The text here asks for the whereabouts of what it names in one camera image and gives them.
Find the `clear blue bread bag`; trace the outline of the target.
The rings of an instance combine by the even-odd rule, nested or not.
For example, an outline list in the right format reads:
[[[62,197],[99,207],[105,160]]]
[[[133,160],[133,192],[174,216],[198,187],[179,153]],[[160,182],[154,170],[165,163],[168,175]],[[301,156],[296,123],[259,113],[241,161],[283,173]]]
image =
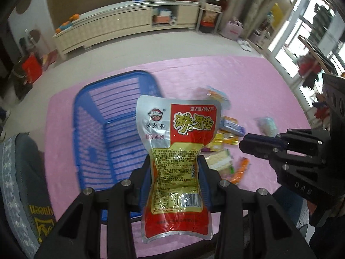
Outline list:
[[[224,110],[229,110],[231,108],[229,97],[224,92],[212,88],[211,86],[197,88],[195,94],[196,97],[200,99],[214,99],[219,101]]]

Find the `orange snack stick packet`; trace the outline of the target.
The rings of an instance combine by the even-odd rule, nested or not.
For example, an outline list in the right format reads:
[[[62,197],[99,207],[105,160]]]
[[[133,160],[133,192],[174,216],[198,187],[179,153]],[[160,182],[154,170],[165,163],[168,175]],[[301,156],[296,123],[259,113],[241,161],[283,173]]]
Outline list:
[[[244,173],[247,171],[250,164],[250,160],[248,158],[241,158],[237,167],[237,170],[234,172],[234,174],[230,177],[230,182],[232,184],[238,184],[243,176]]]

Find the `white metal shelf rack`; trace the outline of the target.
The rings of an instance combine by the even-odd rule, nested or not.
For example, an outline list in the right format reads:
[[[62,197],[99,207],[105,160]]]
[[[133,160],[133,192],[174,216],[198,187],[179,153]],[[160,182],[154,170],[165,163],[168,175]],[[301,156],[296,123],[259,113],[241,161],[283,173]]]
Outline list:
[[[196,31],[216,33],[229,0],[199,0]]]

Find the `purple yellow chips bag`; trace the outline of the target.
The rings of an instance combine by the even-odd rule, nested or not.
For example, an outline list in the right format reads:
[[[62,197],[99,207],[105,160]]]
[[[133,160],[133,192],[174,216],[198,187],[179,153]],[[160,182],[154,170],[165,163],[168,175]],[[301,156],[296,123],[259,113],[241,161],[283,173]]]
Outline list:
[[[219,131],[214,139],[203,147],[202,152],[218,152],[224,149],[224,146],[237,146],[239,144],[238,136],[230,132]]]

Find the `red silver snack pouch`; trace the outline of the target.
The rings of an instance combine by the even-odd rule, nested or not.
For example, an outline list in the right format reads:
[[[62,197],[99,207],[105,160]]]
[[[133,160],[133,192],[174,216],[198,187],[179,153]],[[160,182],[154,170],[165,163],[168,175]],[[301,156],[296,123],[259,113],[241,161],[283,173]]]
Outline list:
[[[142,95],[137,100],[137,131],[149,154],[151,174],[141,221],[143,242],[184,234],[212,238],[197,158],[215,138],[221,111],[215,99]]]

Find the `pink shopping bag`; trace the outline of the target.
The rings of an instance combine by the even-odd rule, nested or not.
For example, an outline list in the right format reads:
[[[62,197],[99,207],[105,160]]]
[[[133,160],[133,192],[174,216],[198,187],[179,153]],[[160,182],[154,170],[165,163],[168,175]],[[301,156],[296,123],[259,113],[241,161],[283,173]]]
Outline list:
[[[236,41],[243,31],[242,23],[234,17],[228,21],[224,28],[220,31],[220,35],[224,38]]]

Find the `green cracker pack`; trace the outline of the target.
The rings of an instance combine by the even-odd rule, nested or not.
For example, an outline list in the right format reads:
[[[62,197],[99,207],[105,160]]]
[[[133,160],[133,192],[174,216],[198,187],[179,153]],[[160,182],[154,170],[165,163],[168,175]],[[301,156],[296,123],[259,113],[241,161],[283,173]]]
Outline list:
[[[228,177],[234,174],[232,155],[228,149],[214,152],[205,157],[208,167],[216,170],[221,177]]]

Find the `white slippers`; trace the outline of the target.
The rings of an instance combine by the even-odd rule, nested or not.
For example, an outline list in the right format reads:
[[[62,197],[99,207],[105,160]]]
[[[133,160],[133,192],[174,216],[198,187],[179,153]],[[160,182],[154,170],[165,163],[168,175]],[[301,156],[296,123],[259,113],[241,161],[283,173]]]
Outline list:
[[[249,44],[248,41],[243,40],[243,39],[238,39],[238,40],[237,40],[237,43],[238,43],[238,45],[239,45],[243,50],[245,50],[245,51],[247,51],[247,52],[251,52],[251,51],[252,51],[251,45]]]

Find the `grey chair with cover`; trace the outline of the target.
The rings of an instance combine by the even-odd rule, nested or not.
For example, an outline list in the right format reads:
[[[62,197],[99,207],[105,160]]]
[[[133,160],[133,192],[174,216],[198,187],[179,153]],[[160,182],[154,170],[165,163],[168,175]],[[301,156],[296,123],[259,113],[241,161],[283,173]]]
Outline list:
[[[42,152],[12,136],[1,144],[1,257],[34,258],[55,225]]]

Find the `light blue round snack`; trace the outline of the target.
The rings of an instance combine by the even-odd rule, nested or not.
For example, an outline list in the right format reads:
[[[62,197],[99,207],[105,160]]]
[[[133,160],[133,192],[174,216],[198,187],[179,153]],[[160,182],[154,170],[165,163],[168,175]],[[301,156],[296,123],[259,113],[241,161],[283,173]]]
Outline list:
[[[275,137],[278,134],[278,129],[273,118],[270,118],[270,117],[256,118],[256,123],[260,132],[263,135],[269,136],[269,137]]]

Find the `cream TV cabinet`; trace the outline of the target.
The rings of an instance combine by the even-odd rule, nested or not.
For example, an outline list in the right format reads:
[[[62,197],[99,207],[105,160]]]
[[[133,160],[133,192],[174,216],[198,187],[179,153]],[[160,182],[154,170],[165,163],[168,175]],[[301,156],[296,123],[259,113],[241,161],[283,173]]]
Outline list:
[[[80,15],[71,26],[55,33],[53,40],[63,60],[80,47],[139,33],[167,29],[195,29],[199,2],[121,2]]]

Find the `oranges on cabinet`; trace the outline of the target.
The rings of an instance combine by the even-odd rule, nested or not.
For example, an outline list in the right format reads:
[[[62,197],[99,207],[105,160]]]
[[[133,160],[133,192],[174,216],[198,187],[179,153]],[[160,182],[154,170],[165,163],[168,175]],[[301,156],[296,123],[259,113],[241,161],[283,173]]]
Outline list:
[[[71,27],[72,26],[72,23],[77,21],[78,19],[80,18],[80,15],[79,14],[74,14],[73,16],[71,16],[69,18],[68,21],[64,22],[62,25],[60,25],[57,29],[56,29],[56,34],[66,30],[67,28]]]

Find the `red bag on floor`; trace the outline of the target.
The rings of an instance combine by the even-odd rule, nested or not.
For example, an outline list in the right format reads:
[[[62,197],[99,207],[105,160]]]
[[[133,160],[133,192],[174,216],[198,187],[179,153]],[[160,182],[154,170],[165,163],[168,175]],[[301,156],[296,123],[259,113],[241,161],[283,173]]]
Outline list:
[[[22,64],[22,69],[26,73],[27,81],[33,84],[42,75],[42,66],[34,54],[28,55]]]

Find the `blue plastic basket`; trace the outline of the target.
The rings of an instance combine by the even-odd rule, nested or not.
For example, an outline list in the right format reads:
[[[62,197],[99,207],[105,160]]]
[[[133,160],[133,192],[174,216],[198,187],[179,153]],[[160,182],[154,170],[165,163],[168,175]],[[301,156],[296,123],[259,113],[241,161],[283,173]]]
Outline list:
[[[107,190],[147,156],[136,127],[141,95],[161,96],[154,76],[135,70],[83,87],[73,105],[73,151],[80,189]]]

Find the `pink quilted tablecloth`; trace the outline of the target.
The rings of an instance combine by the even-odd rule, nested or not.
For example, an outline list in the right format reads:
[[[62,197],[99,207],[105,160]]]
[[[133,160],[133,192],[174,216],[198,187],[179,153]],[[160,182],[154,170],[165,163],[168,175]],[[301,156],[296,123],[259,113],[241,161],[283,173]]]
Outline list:
[[[138,66],[154,75],[167,98],[197,99],[204,87],[224,92],[235,118],[250,133],[258,133],[256,119],[270,117],[279,132],[307,129],[309,123],[296,97],[277,70],[264,58],[208,56],[179,58]],[[80,193],[72,152],[72,106],[80,89],[107,77],[100,72],[87,76],[78,67],[64,76],[68,82],[51,97],[46,117],[45,170],[50,200],[60,218]]]

